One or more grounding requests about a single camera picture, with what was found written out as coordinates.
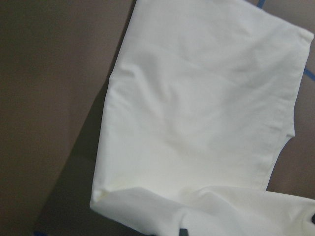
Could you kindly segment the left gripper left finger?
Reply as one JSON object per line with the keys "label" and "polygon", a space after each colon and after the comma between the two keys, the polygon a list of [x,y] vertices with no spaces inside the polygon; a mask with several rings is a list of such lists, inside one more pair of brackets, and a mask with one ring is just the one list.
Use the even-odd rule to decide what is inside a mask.
{"label": "left gripper left finger", "polygon": [[180,228],[179,236],[189,236],[188,229]]}

